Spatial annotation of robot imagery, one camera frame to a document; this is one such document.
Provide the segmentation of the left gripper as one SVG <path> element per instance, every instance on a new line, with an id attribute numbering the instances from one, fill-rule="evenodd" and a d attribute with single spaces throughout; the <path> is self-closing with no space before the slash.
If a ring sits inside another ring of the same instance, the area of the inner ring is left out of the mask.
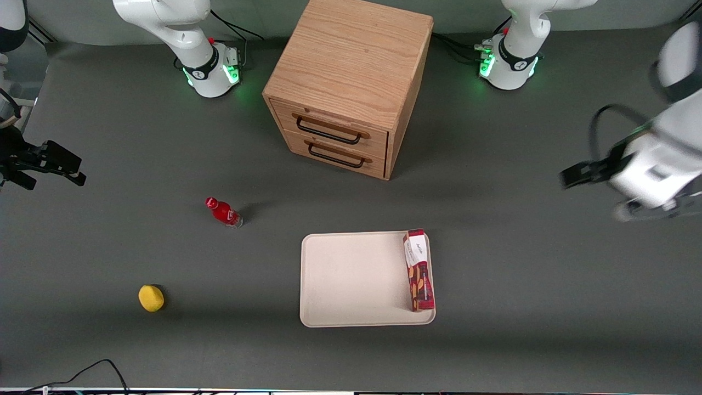
<path id="1" fill-rule="evenodd" d="M 672 210 L 678 205 L 676 195 L 700 177 L 700 135 L 700 107 L 670 106 L 651 120 L 645 133 L 630 143 L 618 142 L 604 159 L 562 170 L 561 188 L 610 180 L 632 202 Z"/>

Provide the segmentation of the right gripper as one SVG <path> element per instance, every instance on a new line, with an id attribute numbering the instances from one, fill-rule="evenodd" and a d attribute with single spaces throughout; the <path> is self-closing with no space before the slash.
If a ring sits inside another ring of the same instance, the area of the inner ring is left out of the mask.
<path id="1" fill-rule="evenodd" d="M 52 173 L 82 187 L 86 175 L 80 172 L 80 165 L 80 157 L 52 140 L 46 140 L 37 150 L 36 146 L 25 142 L 16 127 L 1 130 L 1 187 L 11 182 L 33 190 L 37 180 L 25 174 L 24 170 Z"/>

